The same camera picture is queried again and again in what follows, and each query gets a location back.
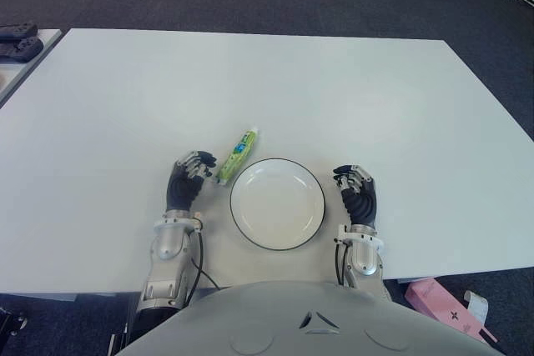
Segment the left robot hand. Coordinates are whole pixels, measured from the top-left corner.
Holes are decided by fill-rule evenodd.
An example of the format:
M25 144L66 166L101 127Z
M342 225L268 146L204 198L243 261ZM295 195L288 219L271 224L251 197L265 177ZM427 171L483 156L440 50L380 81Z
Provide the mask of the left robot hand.
M169 176L166 211L189 211L215 166L216 157L205 151L192 151L178 160Z

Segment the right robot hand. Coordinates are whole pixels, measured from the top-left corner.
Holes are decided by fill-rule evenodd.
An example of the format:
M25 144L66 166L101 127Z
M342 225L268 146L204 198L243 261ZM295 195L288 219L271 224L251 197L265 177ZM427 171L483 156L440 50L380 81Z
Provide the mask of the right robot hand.
M339 166L333 173L351 224L375 229L377 197L372 176L360 165Z

